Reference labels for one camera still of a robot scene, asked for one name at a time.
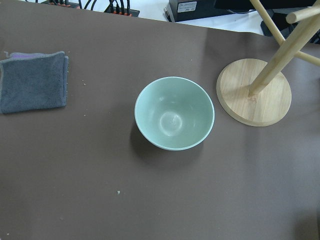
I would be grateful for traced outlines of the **black usb hub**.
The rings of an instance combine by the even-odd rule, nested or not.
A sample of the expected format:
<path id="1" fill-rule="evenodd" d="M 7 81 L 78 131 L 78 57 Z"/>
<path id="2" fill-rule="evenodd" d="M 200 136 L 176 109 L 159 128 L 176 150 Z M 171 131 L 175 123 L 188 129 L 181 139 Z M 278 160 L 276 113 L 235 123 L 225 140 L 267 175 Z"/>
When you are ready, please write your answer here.
<path id="1" fill-rule="evenodd" d="M 80 5 L 78 3 L 70 2 L 69 0 L 45 0 L 42 4 L 80 9 Z"/>
<path id="2" fill-rule="evenodd" d="M 108 6 L 103 12 L 128 17 L 138 17 L 140 15 L 139 10 L 131 8 L 130 0 L 109 0 Z"/>

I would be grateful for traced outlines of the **brown table mat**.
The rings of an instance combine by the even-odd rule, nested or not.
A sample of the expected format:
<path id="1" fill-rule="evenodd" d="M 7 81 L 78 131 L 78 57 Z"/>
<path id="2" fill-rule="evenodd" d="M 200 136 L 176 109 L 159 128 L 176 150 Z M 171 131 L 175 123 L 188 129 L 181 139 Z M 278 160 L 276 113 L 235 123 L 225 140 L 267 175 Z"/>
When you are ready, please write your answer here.
<path id="1" fill-rule="evenodd" d="M 293 59 L 286 116 L 251 127 L 221 107 L 229 63 L 268 61 L 268 37 L 14 0 L 0 3 L 0 57 L 69 57 L 64 108 L 0 117 L 3 240 L 317 240 L 320 69 Z M 150 82 L 201 85 L 215 109 L 199 145 L 167 151 L 138 130 Z"/>

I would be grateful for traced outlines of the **black labelled power box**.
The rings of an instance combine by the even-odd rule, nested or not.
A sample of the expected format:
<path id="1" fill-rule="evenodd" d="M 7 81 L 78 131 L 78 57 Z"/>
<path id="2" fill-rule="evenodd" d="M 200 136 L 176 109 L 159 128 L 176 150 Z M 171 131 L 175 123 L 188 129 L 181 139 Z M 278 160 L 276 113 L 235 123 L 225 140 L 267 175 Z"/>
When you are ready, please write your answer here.
<path id="1" fill-rule="evenodd" d="M 228 10 L 216 8 L 215 4 L 215 0 L 169 0 L 163 13 L 173 23 L 231 14 Z"/>

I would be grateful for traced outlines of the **wooden mug tree stand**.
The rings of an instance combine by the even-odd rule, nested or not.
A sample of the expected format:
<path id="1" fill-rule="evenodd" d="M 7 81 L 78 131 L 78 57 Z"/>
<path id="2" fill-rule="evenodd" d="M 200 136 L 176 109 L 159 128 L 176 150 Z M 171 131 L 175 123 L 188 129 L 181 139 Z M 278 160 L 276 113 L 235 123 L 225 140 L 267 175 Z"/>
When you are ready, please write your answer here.
<path id="1" fill-rule="evenodd" d="M 251 1 L 266 26 L 279 44 L 269 62 L 244 58 L 228 64 L 219 74 L 216 93 L 223 109 L 235 120 L 254 127 L 266 127 L 279 122 L 288 112 L 292 92 L 283 68 L 299 58 L 314 65 L 318 57 L 301 49 L 320 29 L 320 2 L 311 7 L 291 12 L 289 24 L 297 23 L 291 34 L 284 38 L 260 1 Z"/>

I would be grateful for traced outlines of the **green ceramic bowl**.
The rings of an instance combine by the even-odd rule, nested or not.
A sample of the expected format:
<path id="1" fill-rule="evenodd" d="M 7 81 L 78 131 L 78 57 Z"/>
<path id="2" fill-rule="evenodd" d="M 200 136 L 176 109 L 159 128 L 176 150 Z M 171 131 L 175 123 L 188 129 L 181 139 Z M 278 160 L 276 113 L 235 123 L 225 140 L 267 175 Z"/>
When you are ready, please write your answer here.
<path id="1" fill-rule="evenodd" d="M 151 82 L 140 92 L 134 118 L 151 144 L 163 150 L 182 151 L 197 146 L 209 135 L 215 109 L 199 84 L 168 76 Z"/>

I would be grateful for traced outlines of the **right black USB hub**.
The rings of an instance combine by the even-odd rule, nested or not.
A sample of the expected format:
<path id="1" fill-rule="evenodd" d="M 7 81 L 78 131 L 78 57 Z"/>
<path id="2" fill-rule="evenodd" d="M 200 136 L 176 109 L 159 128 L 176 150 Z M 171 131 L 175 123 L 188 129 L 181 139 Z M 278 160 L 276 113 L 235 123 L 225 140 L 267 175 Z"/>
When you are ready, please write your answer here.
<path id="1" fill-rule="evenodd" d="M 128 17 L 138 17 L 140 15 L 139 10 L 131 8 L 130 0 L 109 0 L 108 6 L 103 12 Z"/>

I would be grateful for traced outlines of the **black monitor with stand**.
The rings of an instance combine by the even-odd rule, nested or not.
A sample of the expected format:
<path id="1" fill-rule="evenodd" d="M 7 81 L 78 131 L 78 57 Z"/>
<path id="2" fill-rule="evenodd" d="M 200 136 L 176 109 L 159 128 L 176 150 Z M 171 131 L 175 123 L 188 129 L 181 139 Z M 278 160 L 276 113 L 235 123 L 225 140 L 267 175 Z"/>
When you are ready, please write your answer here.
<path id="1" fill-rule="evenodd" d="M 311 7 L 314 0 L 261 0 L 260 3 L 271 17 L 276 27 L 284 38 L 298 25 L 297 23 L 287 23 L 286 16 L 292 12 Z M 250 0 L 217 0 L 215 7 L 228 10 L 234 13 L 247 13 L 254 10 Z"/>

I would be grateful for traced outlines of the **left black USB hub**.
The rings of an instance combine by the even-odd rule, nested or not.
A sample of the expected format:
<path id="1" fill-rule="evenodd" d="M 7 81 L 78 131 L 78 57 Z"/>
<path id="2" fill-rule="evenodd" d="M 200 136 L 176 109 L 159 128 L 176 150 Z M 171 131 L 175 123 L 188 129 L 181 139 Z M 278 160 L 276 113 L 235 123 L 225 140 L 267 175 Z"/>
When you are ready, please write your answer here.
<path id="1" fill-rule="evenodd" d="M 80 5 L 78 3 L 70 2 L 69 0 L 45 0 L 42 4 L 80 9 Z"/>

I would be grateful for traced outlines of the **grey folded cloth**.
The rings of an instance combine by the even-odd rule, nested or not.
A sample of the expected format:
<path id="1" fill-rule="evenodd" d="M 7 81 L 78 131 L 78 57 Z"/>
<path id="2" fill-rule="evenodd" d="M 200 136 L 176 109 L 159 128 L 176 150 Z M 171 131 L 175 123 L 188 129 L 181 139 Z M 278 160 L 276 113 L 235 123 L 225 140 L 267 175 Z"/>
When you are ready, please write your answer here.
<path id="1" fill-rule="evenodd" d="M 8 54 L 0 61 L 0 112 L 65 107 L 68 68 L 64 51 Z"/>

